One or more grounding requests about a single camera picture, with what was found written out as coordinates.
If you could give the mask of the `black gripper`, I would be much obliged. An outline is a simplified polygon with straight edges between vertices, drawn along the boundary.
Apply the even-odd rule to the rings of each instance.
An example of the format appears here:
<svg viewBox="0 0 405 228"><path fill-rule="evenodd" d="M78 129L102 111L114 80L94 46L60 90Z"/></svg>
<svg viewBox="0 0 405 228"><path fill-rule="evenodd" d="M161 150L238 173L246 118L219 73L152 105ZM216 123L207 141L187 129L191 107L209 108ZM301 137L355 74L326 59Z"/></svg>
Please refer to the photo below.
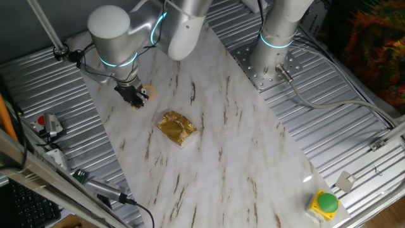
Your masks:
<svg viewBox="0 0 405 228"><path fill-rule="evenodd" d="M134 79L126 84L119 84L115 86L114 90L123 98L128 99L128 103L132 108L144 107L146 101L148 100L144 96L138 97L134 100L137 92L140 91L142 82L140 79Z"/></svg>

